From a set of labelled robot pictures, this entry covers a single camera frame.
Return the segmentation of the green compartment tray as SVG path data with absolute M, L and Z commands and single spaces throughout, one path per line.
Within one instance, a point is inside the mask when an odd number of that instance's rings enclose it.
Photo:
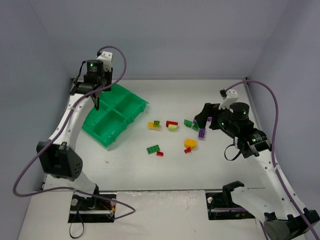
M 82 129 L 98 143 L 108 147 L 142 113 L 148 102 L 116 84 L 99 98 L 99 109 L 93 108 Z

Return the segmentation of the yellow oval lego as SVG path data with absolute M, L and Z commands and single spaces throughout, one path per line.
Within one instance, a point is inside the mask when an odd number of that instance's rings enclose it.
M 190 148 L 191 150 L 193 150 L 197 147 L 197 141 L 195 139 L 188 138 L 184 141 L 184 147 L 186 149 Z

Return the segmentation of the small red lego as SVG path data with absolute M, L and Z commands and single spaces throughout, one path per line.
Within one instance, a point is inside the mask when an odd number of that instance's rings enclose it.
M 190 153 L 190 152 L 191 152 L 191 148 L 190 148 L 190 147 L 186 148 L 186 149 L 184 150 L 184 152 L 185 152 L 185 153 Z
M 164 153 L 163 153 L 162 151 L 157 151 L 157 152 L 156 152 L 156 155 L 162 157 L 162 156 L 164 155 Z

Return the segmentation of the small olive green lego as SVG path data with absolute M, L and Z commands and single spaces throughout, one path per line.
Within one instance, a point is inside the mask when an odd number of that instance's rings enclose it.
M 159 120 L 155 120 L 155 121 L 153 122 L 153 126 L 154 126 L 155 128 L 159 128 L 159 127 L 160 127 L 160 121 L 159 121 Z

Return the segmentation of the green lego brick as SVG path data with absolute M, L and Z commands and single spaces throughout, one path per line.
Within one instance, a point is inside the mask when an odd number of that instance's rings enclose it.
M 159 152 L 160 151 L 160 147 L 157 144 L 157 145 L 153 145 L 153 146 L 147 147 L 146 150 L 147 150 L 147 153 L 150 155 L 150 154 Z

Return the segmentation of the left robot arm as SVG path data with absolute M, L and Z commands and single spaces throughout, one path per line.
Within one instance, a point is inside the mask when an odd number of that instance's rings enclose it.
M 112 60 L 92 59 L 83 61 L 86 74 L 83 81 L 73 79 L 67 108 L 48 141 L 40 141 L 36 151 L 43 171 L 64 181 L 76 190 L 76 206 L 82 211 L 94 210 L 99 187 L 83 172 L 83 161 L 76 153 L 76 142 L 85 119 L 92 109 L 100 108 L 101 89 L 112 82 Z

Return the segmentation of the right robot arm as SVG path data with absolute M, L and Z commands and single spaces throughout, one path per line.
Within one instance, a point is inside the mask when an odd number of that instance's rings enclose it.
M 295 194 L 275 158 L 273 144 L 249 119 L 249 110 L 249 105 L 243 102 L 232 103 L 226 108 L 219 103 L 205 103 L 194 120 L 203 129 L 211 119 L 211 130 L 220 130 L 232 138 L 231 146 L 258 173 L 269 200 L 248 192 L 245 185 L 237 180 L 224 185 L 208 208 L 232 213 L 236 207 L 240 211 L 246 210 L 260 221 L 266 237 L 292 240 L 313 231 L 320 216 L 316 210 L 308 209 Z

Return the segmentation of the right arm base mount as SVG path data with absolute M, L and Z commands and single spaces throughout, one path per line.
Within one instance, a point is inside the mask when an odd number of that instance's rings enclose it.
M 207 215 L 210 221 L 247 220 L 255 217 L 243 207 L 234 203 L 228 204 L 221 191 L 205 193 Z

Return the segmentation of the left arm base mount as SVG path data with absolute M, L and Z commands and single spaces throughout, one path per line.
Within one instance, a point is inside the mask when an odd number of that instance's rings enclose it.
M 68 223 L 113 223 L 116 203 L 110 200 L 72 195 Z

